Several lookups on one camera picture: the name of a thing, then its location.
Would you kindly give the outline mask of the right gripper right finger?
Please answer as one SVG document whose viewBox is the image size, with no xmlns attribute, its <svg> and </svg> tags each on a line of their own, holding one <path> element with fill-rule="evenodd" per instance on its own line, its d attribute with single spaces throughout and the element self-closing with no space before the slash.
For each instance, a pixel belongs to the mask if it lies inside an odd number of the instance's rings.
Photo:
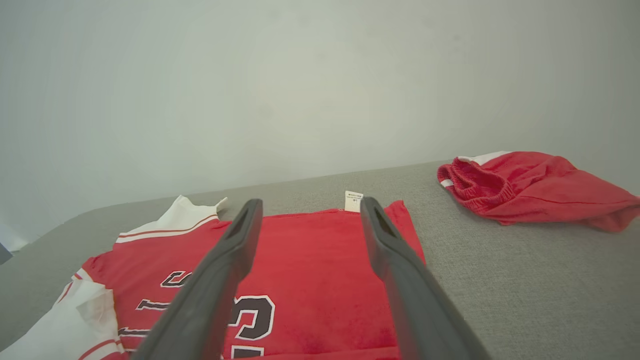
<svg viewBox="0 0 640 360">
<path fill-rule="evenodd" d="M 370 266 L 384 283 L 403 360 L 488 360 L 478 336 L 377 199 L 361 199 Z"/>
</svg>

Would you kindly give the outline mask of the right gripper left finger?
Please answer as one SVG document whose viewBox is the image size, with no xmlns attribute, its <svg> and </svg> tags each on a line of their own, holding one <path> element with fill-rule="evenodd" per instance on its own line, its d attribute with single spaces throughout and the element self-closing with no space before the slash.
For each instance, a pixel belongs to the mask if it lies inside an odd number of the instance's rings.
<svg viewBox="0 0 640 360">
<path fill-rule="evenodd" d="M 201 260 L 132 356 L 134 360 L 218 360 L 238 285 L 252 270 L 263 201 L 248 200 Z"/>
</svg>

